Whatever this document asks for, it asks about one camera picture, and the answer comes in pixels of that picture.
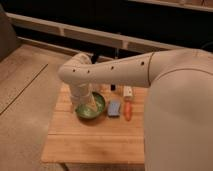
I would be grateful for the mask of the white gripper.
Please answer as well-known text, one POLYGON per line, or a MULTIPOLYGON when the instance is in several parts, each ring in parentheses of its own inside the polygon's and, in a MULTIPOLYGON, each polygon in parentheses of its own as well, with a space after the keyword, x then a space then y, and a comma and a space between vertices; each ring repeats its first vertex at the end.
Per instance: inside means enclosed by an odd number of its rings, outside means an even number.
POLYGON ((86 105, 92 110, 97 110, 95 99, 89 84, 70 85, 70 99, 75 107, 86 105))

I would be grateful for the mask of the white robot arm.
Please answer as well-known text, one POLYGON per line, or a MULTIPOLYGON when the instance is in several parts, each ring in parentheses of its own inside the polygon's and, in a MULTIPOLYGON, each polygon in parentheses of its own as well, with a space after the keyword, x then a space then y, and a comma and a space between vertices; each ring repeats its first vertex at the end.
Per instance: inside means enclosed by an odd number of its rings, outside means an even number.
POLYGON ((80 53, 59 69, 74 102, 88 85, 146 87, 146 171, 213 171, 213 53, 176 49, 93 64, 80 53))

